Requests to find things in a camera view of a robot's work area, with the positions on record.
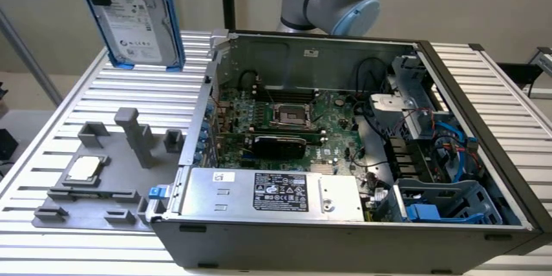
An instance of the hard drive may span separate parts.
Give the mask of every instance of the hard drive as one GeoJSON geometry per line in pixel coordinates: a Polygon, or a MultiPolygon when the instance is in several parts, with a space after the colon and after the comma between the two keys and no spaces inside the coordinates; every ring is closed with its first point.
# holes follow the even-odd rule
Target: hard drive
{"type": "Polygon", "coordinates": [[[115,67],[185,65],[173,0],[87,0],[115,67]]]}

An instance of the slotted metal surface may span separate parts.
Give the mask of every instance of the slotted metal surface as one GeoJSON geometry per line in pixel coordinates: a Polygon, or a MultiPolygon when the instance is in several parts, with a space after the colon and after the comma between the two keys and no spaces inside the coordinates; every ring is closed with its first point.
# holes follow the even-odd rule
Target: slotted metal surface
{"type": "MultiPolygon", "coordinates": [[[[114,114],[119,107],[137,107],[141,121],[153,126],[155,133],[162,134],[169,128],[182,129],[186,133],[195,109],[198,86],[210,62],[210,34],[183,32],[182,37],[189,61],[182,73],[167,73],[158,67],[137,67],[133,71],[114,69],[107,65],[106,52],[101,53],[0,184],[5,194],[0,198],[0,273],[207,274],[206,270],[185,271],[173,262],[153,233],[41,229],[31,225],[34,210],[46,199],[46,190],[55,185],[73,153],[81,146],[77,135],[86,120],[101,120],[109,124],[110,131],[122,131],[113,122],[114,114]]],[[[509,95],[510,89],[505,84],[498,84],[497,74],[483,65],[482,56],[469,46],[435,44],[435,47],[443,54],[451,72],[461,79],[478,110],[485,111],[483,118],[513,159],[517,159],[522,174],[541,194],[545,206],[552,210],[552,175],[546,173],[552,163],[543,158],[551,152],[552,142],[545,138],[542,122],[533,113],[525,112],[525,104],[509,95]],[[531,160],[521,156],[529,153],[531,160]]],[[[239,271],[213,271],[210,274],[243,275],[239,271]]],[[[467,273],[471,276],[551,274],[552,246],[543,247],[525,257],[498,257],[467,273]]],[[[250,275],[297,273],[255,271],[250,275]]]]}

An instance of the sticker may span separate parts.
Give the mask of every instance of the sticker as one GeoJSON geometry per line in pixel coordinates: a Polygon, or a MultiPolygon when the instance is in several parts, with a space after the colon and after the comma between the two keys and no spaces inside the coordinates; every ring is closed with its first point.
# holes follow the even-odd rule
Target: sticker
{"type": "Polygon", "coordinates": [[[317,51],[317,50],[306,50],[303,52],[303,56],[306,58],[318,58],[319,57],[319,51],[317,51]]]}
{"type": "Polygon", "coordinates": [[[145,0],[111,0],[105,13],[122,56],[134,62],[163,61],[145,0]]]}
{"type": "Polygon", "coordinates": [[[255,174],[254,208],[266,211],[310,211],[307,176],[255,174]]]}
{"type": "Polygon", "coordinates": [[[235,178],[237,178],[237,173],[233,172],[233,171],[231,172],[217,171],[214,173],[214,181],[215,182],[234,182],[235,178]]]}

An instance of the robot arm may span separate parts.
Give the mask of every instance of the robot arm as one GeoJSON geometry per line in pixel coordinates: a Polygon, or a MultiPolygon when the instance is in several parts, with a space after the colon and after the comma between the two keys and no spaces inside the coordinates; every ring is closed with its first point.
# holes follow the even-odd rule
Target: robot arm
{"type": "Polygon", "coordinates": [[[363,36],[381,14],[379,0],[283,0],[281,32],[321,28],[341,36],[363,36]]]}

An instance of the white wall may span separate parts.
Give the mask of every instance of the white wall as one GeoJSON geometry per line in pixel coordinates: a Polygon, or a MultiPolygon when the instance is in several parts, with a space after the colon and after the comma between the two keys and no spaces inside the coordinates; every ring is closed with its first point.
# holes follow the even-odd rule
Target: white wall
{"type": "MultiPolygon", "coordinates": [[[[552,45],[550,0],[382,0],[370,36],[482,43],[499,61],[529,60],[552,45]]],[[[186,29],[223,27],[222,0],[177,0],[186,29]]],[[[81,74],[102,42],[85,0],[0,0],[23,40],[50,73],[81,74]]],[[[237,0],[238,26],[274,30],[281,0],[237,0]]],[[[0,70],[27,69],[0,37],[0,70]]]]}

